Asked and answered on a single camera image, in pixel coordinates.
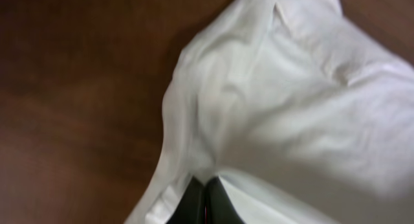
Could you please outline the white printed t-shirt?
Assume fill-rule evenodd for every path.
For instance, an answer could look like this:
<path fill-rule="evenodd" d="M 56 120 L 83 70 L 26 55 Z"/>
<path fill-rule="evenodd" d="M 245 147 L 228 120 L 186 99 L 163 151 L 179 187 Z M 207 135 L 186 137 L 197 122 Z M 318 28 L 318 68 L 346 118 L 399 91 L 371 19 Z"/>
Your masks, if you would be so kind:
<path fill-rule="evenodd" d="M 412 223 L 413 67 L 339 0 L 235 0 L 182 50 L 128 223 L 218 177 L 244 223 Z"/>

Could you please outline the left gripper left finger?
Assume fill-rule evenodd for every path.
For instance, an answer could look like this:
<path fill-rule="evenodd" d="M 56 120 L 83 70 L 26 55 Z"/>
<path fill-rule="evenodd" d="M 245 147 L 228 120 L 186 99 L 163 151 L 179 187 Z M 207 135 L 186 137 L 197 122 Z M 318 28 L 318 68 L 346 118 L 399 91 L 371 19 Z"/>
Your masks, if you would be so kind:
<path fill-rule="evenodd" d="M 204 224 L 205 222 L 204 185 L 192 177 L 183 197 L 167 224 Z"/>

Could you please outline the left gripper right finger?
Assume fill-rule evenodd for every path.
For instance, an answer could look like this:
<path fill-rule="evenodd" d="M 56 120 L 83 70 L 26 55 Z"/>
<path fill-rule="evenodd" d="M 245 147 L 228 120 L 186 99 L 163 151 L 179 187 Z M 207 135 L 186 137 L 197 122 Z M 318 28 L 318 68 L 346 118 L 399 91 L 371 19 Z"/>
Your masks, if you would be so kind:
<path fill-rule="evenodd" d="M 218 177 L 209 180 L 204 191 L 206 224 L 244 224 Z"/>

